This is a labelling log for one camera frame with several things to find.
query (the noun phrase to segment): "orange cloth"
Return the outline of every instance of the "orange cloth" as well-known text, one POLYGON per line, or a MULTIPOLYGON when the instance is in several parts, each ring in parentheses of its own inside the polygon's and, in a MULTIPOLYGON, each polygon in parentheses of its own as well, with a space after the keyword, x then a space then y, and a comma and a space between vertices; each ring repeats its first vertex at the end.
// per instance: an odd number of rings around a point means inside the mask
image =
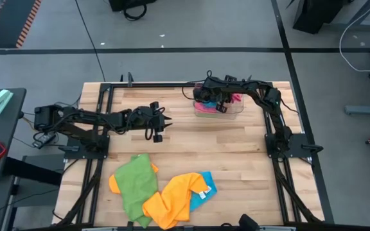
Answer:
POLYGON ((204 177, 188 173, 171 179, 162 193, 156 192, 143 205, 142 210, 163 229, 174 227, 178 221, 189 221, 191 191, 208 190, 204 177))
MULTIPOLYGON (((158 172, 158 167, 155 166, 155 164, 151 164, 152 169, 154 170, 155 173, 158 172)), ((121 191, 119 190, 118 184, 116 183, 115 175, 112 174, 112 176, 109 177, 109 188, 110 191, 115 193, 115 194, 121 194, 121 191)))

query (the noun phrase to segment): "wooden table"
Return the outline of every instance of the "wooden table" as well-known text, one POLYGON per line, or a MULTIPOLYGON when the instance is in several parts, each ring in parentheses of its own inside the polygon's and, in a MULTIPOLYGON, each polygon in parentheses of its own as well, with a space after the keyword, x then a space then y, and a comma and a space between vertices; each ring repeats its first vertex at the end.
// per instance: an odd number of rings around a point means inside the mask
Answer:
MULTIPOLYGON (((289 82, 273 84, 281 91, 285 103, 295 108, 289 82)), ((95 111, 99 89, 100 83, 85 83, 80 107, 95 111)), ((185 88, 185 93, 191 96, 191 88, 185 88)), ((103 112, 106 99, 107 96, 104 97, 103 112)), ((235 120, 225 120, 195 116, 193 103, 182 95, 181 88, 123 88, 114 91, 112 111, 148 106, 153 101, 166 108, 164 114, 173 118, 173 125, 163 132, 163 142, 156 144, 146 141, 142 130, 129 131, 125 135, 109 133, 109 157, 102 169, 95 226, 127 225, 122 198, 110 192, 108 178, 132 155, 140 153, 149 153, 151 161, 159 168, 157 179, 160 191, 174 176, 212 172, 218 188, 217 195, 192 212, 190 222, 179 225, 217 226, 225 222, 237 225, 244 213, 260 225, 283 224, 272 162, 265 147, 263 111, 250 97, 244 96, 244 110, 235 120)), ((298 115, 285 107, 282 111, 292 131, 301 132, 298 115)), ((83 124, 81 127, 92 128, 83 124)), ((65 216, 79 197, 85 164, 86 160, 78 161, 64 175, 55 208, 59 216, 65 216)), ((311 166, 296 158, 290 159, 290 166, 296 192, 314 215, 323 219, 311 166)), ((285 197, 293 221, 287 193, 285 197)), ((88 220, 91 198, 86 202, 84 221, 88 220)))

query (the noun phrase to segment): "black table leg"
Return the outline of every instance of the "black table leg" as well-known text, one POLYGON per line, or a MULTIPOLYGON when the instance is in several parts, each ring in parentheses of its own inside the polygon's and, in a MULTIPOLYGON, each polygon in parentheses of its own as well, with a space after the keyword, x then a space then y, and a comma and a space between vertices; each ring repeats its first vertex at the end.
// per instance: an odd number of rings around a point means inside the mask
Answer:
POLYGON ((61 173, 34 166, 11 157, 6 158, 4 174, 58 186, 61 184, 62 178, 61 173))

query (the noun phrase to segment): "gray floor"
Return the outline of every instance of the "gray floor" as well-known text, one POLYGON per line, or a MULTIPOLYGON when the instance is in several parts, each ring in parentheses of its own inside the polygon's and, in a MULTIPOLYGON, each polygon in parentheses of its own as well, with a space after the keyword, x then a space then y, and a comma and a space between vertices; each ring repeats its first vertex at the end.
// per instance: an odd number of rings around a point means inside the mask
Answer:
MULTIPOLYGON (((290 47, 338 47, 341 31, 308 35, 292 29, 296 3, 277 0, 290 47)), ((282 47, 269 0, 158 0, 146 17, 126 21, 107 1, 79 0, 96 47, 282 47)), ((364 4, 343 9, 346 21, 364 4)), ((370 31, 350 31, 345 47, 370 47, 370 31)), ((74 0, 45 0, 23 49, 91 48, 74 0)), ((346 54, 359 68, 370 68, 369 54, 346 54)), ((290 80, 283 53, 100 54, 107 81, 130 71, 135 81, 199 80, 208 69, 217 76, 253 75, 259 80, 290 80)), ((346 65, 339 54, 293 54, 304 101, 321 153, 328 195, 336 223, 370 225, 370 116, 344 113, 344 106, 370 105, 370 80, 346 65)), ((0 88, 26 87, 24 111, 56 101, 74 102, 83 82, 102 81, 94 55, 0 56, 0 88)), ((15 136, 31 142, 33 132, 21 121, 15 136)), ((10 155, 57 153, 13 142, 10 155)), ((52 207, 19 211, 19 228, 49 225, 52 207), (40 219, 29 220, 31 214, 40 219)))

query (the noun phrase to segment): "green cloth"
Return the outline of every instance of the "green cloth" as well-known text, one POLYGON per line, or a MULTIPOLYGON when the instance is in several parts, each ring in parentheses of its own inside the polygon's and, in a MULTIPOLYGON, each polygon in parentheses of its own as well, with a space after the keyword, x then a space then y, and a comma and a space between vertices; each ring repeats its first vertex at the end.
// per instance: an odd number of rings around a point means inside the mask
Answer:
POLYGON ((123 198, 123 209, 129 220, 146 228, 152 218, 144 215, 142 204, 158 191, 157 176, 147 153, 132 156, 131 161, 115 171, 123 198))

